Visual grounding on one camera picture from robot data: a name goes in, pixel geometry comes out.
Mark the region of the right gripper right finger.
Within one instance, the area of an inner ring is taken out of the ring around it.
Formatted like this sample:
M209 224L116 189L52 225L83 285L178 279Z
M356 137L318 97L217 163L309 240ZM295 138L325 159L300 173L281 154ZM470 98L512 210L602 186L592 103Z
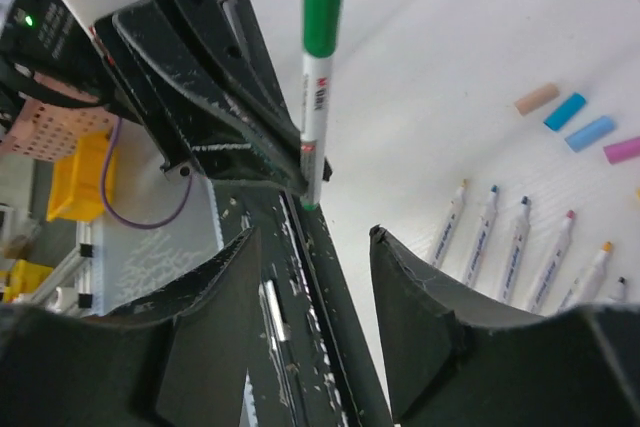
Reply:
M549 317L493 300L370 232L393 420L403 426L635 426L639 309Z

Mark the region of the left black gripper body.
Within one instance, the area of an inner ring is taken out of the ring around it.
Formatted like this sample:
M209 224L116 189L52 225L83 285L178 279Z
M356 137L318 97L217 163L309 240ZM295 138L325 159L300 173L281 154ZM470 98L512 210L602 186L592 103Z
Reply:
M92 26L94 46L106 70L117 86L120 111L141 125L162 155L161 171L170 179L186 178L197 173L191 155L170 124L165 104L155 89L150 72L141 57L118 33L113 16L97 20Z

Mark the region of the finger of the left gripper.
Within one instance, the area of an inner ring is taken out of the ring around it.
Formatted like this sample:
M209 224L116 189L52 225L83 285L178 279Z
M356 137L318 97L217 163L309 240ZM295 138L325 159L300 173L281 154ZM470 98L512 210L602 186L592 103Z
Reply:
M239 81L235 98L258 124L260 154L281 187L303 187L299 130L281 91L251 0L218 0L235 36L248 73Z
M113 14L118 33L150 72L170 124L202 176L231 185L281 187L258 151L258 124L235 94L248 73L218 0L141 0Z

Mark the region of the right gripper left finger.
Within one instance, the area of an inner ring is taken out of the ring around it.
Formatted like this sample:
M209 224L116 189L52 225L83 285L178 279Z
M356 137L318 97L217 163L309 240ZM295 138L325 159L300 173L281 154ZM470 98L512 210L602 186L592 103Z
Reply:
M256 331L260 233L104 317L1 308L5 426L236 426Z

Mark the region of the teal cap marker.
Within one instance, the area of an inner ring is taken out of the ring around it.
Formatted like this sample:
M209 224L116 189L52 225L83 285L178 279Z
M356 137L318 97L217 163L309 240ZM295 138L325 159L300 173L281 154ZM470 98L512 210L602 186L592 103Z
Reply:
M307 181L302 205L319 205L324 178L333 55L342 0L302 0L301 171Z

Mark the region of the pink cap marker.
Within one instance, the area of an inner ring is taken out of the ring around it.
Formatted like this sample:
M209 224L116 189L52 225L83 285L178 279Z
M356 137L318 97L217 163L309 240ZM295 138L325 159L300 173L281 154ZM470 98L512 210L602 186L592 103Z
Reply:
M438 229L428 252L427 262L437 269L440 269L444 263L444 259L466 206L468 183L469 181L464 179L457 187L442 225Z

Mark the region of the yellow marker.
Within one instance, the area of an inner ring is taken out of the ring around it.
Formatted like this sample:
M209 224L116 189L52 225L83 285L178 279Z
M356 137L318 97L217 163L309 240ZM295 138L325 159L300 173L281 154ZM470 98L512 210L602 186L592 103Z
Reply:
M605 281L612 253L613 243L605 242L592 262L583 268L574 279L557 312L562 312L574 305L588 303L595 299Z

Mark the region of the black marker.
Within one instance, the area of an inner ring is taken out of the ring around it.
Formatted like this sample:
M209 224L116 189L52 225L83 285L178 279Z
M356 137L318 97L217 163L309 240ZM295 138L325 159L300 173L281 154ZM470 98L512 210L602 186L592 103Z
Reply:
M608 304L624 304L627 301L627 279L625 277L619 277L611 292L605 299Z

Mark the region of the light blue cap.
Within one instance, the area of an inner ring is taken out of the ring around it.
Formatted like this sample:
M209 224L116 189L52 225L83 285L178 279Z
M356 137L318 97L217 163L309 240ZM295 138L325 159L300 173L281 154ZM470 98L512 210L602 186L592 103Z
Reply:
M586 105L587 100L580 93L573 93L564 100L544 121L543 124L558 132Z
M616 122L609 116L601 116L565 138L574 152L580 152L616 129Z

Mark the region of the pink cap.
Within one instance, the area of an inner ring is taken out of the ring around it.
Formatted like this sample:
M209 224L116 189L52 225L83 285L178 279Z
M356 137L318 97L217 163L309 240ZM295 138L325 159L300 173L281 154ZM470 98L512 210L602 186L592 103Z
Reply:
M615 165L640 156L640 137L630 138L603 147L607 161Z

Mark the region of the peach cap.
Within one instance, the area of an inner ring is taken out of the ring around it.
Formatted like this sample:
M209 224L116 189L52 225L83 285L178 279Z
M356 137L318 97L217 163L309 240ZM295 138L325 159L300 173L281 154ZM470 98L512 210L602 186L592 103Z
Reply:
M514 102L514 106L521 116L526 116L556 99L560 94L554 83L547 83Z

